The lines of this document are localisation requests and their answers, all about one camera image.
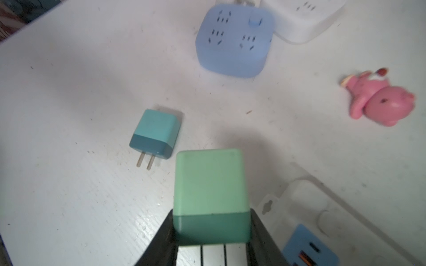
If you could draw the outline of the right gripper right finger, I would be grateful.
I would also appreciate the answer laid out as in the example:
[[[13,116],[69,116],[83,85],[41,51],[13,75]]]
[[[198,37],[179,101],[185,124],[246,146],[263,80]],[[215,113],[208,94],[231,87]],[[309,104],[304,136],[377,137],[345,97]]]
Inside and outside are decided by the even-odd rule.
[[[250,210],[250,240],[247,242],[248,266],[289,266],[280,249],[268,233],[263,222],[252,208]]]

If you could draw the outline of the green charger plug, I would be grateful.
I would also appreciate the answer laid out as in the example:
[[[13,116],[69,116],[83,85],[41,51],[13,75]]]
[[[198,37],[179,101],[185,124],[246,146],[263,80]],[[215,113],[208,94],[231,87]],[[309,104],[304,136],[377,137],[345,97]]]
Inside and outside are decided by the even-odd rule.
[[[173,227],[180,246],[249,242],[251,214],[241,150],[177,154]]]

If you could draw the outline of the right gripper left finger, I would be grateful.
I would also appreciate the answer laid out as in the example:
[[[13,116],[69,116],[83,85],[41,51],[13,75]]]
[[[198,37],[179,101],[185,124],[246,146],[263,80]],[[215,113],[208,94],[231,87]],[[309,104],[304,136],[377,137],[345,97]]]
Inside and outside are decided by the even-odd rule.
[[[178,245],[174,237],[173,210],[170,210],[135,266],[175,266],[177,254]]]

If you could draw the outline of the teal charger plug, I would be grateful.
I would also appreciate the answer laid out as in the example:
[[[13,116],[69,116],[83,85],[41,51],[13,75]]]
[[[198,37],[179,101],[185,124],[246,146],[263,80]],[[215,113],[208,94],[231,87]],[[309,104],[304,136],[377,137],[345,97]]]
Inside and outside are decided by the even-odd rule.
[[[136,166],[141,166],[145,155],[151,156],[147,170],[152,168],[155,158],[169,159],[180,127],[181,121],[177,116],[159,110],[146,109],[129,143],[132,149],[140,153]]]

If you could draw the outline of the blue square socket cube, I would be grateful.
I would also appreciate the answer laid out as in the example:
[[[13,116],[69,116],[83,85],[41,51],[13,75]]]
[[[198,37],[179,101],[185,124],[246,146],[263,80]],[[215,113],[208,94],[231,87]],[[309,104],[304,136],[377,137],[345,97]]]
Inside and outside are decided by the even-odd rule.
[[[274,30],[274,18],[263,8],[215,5],[196,36],[199,63],[215,73],[253,78],[265,66]]]

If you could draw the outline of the white multicolour power strip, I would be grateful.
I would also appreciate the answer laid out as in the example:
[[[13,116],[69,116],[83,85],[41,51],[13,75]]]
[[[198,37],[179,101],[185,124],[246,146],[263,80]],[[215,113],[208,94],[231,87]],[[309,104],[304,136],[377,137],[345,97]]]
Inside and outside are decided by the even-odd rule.
[[[299,166],[256,212],[290,266],[424,263]]]

